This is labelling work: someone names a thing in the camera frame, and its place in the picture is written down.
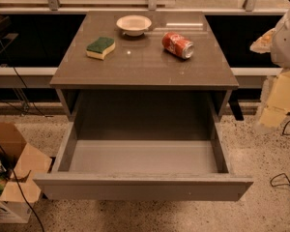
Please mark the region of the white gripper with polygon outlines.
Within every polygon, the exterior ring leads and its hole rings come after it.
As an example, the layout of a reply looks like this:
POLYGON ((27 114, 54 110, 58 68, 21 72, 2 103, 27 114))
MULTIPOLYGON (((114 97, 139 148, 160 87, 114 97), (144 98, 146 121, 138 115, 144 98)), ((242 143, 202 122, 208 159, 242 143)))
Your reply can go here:
MULTIPOLYGON (((290 69, 290 9, 276 24, 249 47, 252 52, 271 53, 272 62, 290 69)), ((259 133, 277 129, 290 112, 290 70, 269 80, 269 90, 263 90, 254 128, 259 133)))

